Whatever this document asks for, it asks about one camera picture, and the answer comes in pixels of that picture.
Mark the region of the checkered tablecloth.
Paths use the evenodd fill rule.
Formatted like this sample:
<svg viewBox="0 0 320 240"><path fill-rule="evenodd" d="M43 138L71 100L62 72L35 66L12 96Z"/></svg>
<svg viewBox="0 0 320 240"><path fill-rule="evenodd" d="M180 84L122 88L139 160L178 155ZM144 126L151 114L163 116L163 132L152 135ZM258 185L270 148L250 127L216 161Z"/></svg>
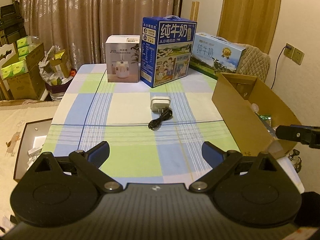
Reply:
<svg viewBox="0 0 320 240"><path fill-rule="evenodd" d="M237 149L212 102L215 86L194 70L156 88L111 83L104 64L85 64L57 108L43 150L67 156L107 141L110 156L101 170L121 184L189 185L210 170L201 153L205 141ZM169 108L152 112L153 96L169 96Z"/></svg>

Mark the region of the brown curtain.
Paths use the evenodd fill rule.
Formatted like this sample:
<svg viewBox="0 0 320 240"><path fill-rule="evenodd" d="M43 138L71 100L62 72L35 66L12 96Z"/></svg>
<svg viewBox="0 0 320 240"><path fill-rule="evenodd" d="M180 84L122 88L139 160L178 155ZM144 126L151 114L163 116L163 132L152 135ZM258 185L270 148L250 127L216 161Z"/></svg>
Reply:
<svg viewBox="0 0 320 240"><path fill-rule="evenodd" d="M72 67L106 61L110 35L139 35L144 17L180 15L182 0L20 0L28 35L64 49Z"/></svg>

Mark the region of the wall power socket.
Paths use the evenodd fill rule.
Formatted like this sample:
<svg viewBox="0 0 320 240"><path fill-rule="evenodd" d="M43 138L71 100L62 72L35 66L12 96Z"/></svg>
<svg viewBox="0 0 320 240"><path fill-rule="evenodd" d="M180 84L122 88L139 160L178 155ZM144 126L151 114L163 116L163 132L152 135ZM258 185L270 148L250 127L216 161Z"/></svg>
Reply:
<svg viewBox="0 0 320 240"><path fill-rule="evenodd" d="M284 56L288 59L292 59L294 50L295 47L287 43L284 49Z"/></svg>

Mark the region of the tall blue milk carton box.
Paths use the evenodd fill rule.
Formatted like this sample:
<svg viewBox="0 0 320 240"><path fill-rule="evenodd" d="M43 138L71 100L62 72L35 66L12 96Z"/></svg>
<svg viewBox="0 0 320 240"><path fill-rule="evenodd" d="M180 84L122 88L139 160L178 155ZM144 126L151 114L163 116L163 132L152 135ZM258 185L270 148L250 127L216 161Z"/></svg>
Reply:
<svg viewBox="0 0 320 240"><path fill-rule="evenodd" d="M155 88L185 77L196 27L197 22L178 16L143 18L140 79Z"/></svg>

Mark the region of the white humidifier box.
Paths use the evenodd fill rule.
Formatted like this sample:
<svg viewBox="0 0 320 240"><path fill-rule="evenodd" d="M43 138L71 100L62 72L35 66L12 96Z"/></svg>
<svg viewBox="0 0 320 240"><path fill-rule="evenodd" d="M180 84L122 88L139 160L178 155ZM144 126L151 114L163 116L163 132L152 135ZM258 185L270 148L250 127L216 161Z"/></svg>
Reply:
<svg viewBox="0 0 320 240"><path fill-rule="evenodd" d="M139 81L139 35L111 35L105 42L105 50L108 82Z"/></svg>

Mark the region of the open brown cardboard box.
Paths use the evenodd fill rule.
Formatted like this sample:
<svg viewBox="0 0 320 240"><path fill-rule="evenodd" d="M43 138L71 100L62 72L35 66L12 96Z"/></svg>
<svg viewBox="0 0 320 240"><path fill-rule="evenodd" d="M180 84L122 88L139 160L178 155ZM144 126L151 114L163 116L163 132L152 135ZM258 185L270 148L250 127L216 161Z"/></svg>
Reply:
<svg viewBox="0 0 320 240"><path fill-rule="evenodd" d="M269 152L278 159L295 148L294 141L272 137L259 119L258 115L270 115L272 128L301 124L286 103L259 78L219 73L212 102L243 155ZM258 113L252 110L253 103L259 106Z"/></svg>

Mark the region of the black folding cart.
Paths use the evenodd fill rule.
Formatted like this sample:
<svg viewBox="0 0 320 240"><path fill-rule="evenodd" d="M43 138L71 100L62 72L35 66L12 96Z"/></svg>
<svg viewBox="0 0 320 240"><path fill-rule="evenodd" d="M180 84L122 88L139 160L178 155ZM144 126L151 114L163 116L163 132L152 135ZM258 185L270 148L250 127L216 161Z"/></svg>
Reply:
<svg viewBox="0 0 320 240"><path fill-rule="evenodd" d="M12 44L27 35L18 0L1 7L1 46Z"/></svg>

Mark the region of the silver foil pouch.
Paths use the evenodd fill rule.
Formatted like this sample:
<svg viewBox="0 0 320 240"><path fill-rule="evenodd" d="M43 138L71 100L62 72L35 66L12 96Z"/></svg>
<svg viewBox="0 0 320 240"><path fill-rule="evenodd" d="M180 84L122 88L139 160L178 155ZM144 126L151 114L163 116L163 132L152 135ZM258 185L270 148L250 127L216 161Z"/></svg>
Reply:
<svg viewBox="0 0 320 240"><path fill-rule="evenodd" d="M258 115L261 121L264 121L269 126L272 126L272 118L270 115Z"/></svg>

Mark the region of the white power adapter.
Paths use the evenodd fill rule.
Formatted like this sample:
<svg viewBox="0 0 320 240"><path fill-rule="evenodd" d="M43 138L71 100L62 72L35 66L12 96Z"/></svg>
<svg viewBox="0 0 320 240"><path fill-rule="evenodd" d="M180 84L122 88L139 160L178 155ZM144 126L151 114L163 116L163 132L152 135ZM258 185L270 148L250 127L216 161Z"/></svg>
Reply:
<svg viewBox="0 0 320 240"><path fill-rule="evenodd" d="M169 96L153 96L150 100L150 109L152 112L161 112L165 108L169 108L171 99Z"/></svg>

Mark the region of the dark tray on floor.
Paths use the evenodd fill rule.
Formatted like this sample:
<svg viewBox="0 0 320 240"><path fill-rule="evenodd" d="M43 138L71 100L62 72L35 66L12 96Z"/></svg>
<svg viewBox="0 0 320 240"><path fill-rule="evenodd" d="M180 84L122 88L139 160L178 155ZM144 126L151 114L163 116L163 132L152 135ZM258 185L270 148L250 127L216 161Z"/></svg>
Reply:
<svg viewBox="0 0 320 240"><path fill-rule="evenodd" d="M19 182L29 167L28 151L44 144L52 123L52 118L32 121L25 124L17 152L13 179Z"/></svg>

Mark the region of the clear plastic cup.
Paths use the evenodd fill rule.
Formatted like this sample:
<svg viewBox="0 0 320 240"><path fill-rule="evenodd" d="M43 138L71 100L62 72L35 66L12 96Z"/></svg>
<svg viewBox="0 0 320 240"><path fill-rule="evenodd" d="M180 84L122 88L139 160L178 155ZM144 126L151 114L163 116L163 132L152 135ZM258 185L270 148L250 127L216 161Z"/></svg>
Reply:
<svg viewBox="0 0 320 240"><path fill-rule="evenodd" d="M259 106L256 103L251 104L251 108L255 113L259 112Z"/></svg>

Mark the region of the quilted beige chair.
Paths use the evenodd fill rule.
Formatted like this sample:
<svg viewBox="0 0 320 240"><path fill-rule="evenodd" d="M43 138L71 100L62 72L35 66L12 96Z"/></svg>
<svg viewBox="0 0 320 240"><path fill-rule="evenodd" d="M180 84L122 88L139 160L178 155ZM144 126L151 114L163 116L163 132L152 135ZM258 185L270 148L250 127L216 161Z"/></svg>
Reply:
<svg viewBox="0 0 320 240"><path fill-rule="evenodd" d="M245 47L245 51L240 57L236 74L255 76L265 82L271 64L270 56L255 46L240 43L239 45Z"/></svg>

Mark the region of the cardboard box with clutter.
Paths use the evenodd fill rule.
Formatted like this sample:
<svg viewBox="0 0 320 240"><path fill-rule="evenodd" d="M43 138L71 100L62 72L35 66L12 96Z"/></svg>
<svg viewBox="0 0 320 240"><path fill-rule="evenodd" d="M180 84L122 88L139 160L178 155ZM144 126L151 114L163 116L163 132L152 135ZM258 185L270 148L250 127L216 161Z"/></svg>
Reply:
<svg viewBox="0 0 320 240"><path fill-rule="evenodd" d="M52 46L39 62L39 70L51 99L61 101L75 75L67 51L57 51L56 47Z"/></svg>

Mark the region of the wall switch plate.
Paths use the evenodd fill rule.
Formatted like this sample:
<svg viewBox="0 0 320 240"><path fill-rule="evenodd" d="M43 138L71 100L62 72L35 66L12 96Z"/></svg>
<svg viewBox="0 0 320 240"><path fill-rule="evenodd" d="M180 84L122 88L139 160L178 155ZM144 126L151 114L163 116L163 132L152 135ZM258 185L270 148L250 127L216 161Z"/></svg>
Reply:
<svg viewBox="0 0 320 240"><path fill-rule="evenodd" d="M295 48L292 54L292 61L298 65L301 65L303 58L304 58L304 53L301 50Z"/></svg>

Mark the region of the light blue milk gift box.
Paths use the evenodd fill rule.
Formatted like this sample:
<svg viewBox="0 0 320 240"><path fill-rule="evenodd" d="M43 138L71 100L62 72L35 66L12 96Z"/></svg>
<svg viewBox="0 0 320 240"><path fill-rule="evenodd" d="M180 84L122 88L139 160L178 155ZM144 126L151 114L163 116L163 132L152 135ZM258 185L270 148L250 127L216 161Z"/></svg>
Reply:
<svg viewBox="0 0 320 240"><path fill-rule="evenodd" d="M217 73L236 73L246 47L207 33L196 33L190 68L216 77Z"/></svg>

